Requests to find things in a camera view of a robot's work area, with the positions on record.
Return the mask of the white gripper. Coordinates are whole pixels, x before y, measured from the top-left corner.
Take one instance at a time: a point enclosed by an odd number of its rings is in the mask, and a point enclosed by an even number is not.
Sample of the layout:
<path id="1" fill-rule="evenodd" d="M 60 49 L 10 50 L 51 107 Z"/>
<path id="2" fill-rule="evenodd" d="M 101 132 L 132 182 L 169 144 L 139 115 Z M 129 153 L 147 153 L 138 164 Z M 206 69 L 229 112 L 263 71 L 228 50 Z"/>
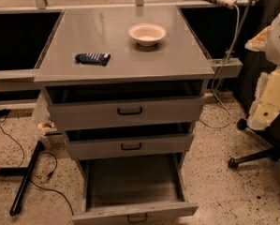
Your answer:
<path id="1" fill-rule="evenodd" d="M 265 52 L 270 26 L 249 39 L 244 47 L 252 52 Z M 280 114 L 280 67 L 270 74 L 262 72 L 258 79 L 255 100 L 252 102 L 247 125 L 253 130 L 264 130 Z"/>

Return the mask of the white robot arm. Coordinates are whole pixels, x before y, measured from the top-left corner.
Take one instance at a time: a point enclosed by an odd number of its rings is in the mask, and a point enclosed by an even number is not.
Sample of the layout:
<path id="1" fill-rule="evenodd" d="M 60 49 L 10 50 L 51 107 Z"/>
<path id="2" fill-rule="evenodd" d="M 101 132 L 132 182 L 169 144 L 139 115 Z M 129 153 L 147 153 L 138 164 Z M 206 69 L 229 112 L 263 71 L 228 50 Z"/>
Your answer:
<path id="1" fill-rule="evenodd" d="M 276 65 L 270 74 L 260 75 L 247 119 L 247 125 L 253 130 L 264 130 L 280 114 L 280 13 L 244 47 L 253 52 L 265 52 L 266 59 Z"/>

